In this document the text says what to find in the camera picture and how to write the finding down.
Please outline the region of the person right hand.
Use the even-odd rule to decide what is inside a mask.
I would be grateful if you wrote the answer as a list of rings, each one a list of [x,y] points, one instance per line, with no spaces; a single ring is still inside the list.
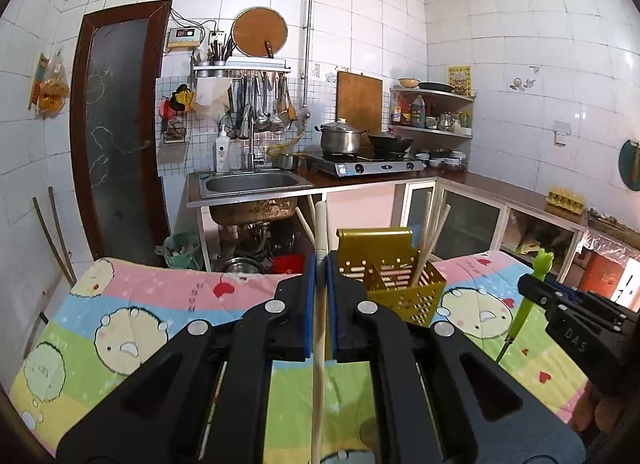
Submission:
[[[612,434],[626,405],[625,399],[601,394],[588,380],[568,424],[575,432],[583,432],[594,423],[600,432]]]

